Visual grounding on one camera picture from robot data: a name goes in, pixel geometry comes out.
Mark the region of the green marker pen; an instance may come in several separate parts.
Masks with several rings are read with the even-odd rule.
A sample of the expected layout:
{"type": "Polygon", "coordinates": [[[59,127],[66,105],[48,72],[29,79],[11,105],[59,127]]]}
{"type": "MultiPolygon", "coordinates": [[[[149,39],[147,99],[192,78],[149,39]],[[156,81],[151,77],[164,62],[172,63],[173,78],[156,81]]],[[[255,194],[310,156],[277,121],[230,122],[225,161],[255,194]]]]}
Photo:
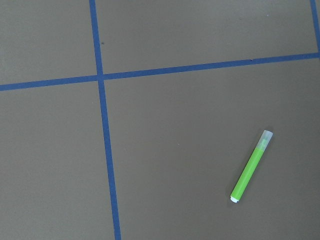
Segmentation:
{"type": "Polygon", "coordinates": [[[240,201],[272,137],[273,133],[271,131],[263,131],[259,141],[252,151],[250,158],[248,159],[239,179],[237,180],[237,183],[235,184],[230,194],[230,200],[233,203],[238,203],[240,201]]]}

